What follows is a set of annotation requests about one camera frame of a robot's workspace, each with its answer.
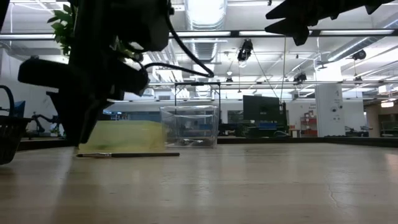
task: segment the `table surface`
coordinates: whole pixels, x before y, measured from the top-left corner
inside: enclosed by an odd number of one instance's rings
[[[397,223],[398,151],[221,145],[180,157],[17,153],[0,166],[0,223]]]

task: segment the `ceiling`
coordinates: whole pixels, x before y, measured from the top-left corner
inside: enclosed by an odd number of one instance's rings
[[[172,1],[177,8],[184,8],[183,0]],[[42,3],[42,4],[12,4],[7,12],[7,17],[3,25],[2,33],[52,33],[52,28],[46,23],[52,17],[49,9],[59,9],[64,2]],[[229,0],[226,8],[224,20],[224,30],[264,30],[264,28],[275,21],[268,21],[265,18],[267,12],[274,6],[266,6],[267,1],[248,1],[248,0]],[[373,15],[369,16],[365,8],[359,8],[350,12],[345,12],[332,21],[330,18],[324,19],[313,29],[372,29],[380,28],[377,25],[398,12],[398,1],[394,1],[387,6],[381,6]],[[187,20],[185,11],[179,10],[172,16],[172,24],[176,30],[186,30]],[[224,82],[227,71],[231,71],[232,78],[236,82],[270,81],[283,80],[283,74],[287,78],[297,74],[297,68],[306,58],[312,57],[317,53],[333,52],[339,47],[352,41],[354,37],[310,37],[305,45],[297,47],[291,38],[252,38],[254,54],[249,58],[247,66],[239,68],[237,61],[231,61],[225,54],[235,53],[242,45],[242,38],[219,39],[219,48],[216,58],[212,63],[215,65],[214,80]],[[181,48],[173,40],[175,56],[178,64],[183,67],[192,68],[192,61],[182,52]],[[361,74],[371,70],[377,70],[389,63],[395,62],[398,56],[398,37],[386,37],[379,42],[365,48],[368,57],[363,62],[357,62],[356,71],[352,60],[342,59],[341,70],[343,78],[353,79],[355,73]],[[14,41],[12,47],[18,55],[40,55],[49,60],[65,61],[60,55],[59,46],[53,41]],[[314,67],[305,68],[307,78],[312,79]],[[364,76],[364,80],[394,79],[398,75],[398,68],[394,66],[377,73],[376,75]],[[189,79],[192,75],[182,73],[184,79]],[[377,85],[368,85],[364,91],[370,91]]]

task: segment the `white wall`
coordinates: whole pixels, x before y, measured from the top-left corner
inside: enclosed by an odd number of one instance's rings
[[[37,114],[42,114],[49,118],[51,118],[53,115],[57,115],[57,111],[55,110],[50,97],[46,95],[46,91],[57,90],[18,82],[18,70],[19,65],[22,62],[18,59],[8,56],[5,51],[3,51],[1,58],[0,85],[6,85],[11,89],[15,102],[26,101],[24,117],[30,118],[34,111]],[[9,108],[9,100],[4,90],[0,90],[0,106],[3,108]],[[0,115],[8,115],[8,112],[0,111]],[[41,119],[40,123],[42,124],[43,128],[45,128],[47,131],[49,130],[51,124]],[[36,124],[31,122],[28,124],[27,128],[35,130]]]
[[[216,105],[218,101],[212,102],[185,102],[177,105]],[[158,111],[161,106],[174,106],[174,102],[132,102],[132,103],[115,103],[106,110],[108,111]],[[360,126],[366,124],[363,115],[362,101],[344,101],[344,116],[346,126],[352,127],[355,130],[360,130]],[[296,100],[286,103],[286,108],[289,111],[289,124],[296,125],[300,129],[300,118],[309,110],[314,110],[316,114],[315,100]],[[243,110],[242,101],[221,101],[221,119],[224,123],[228,122],[229,110]]]

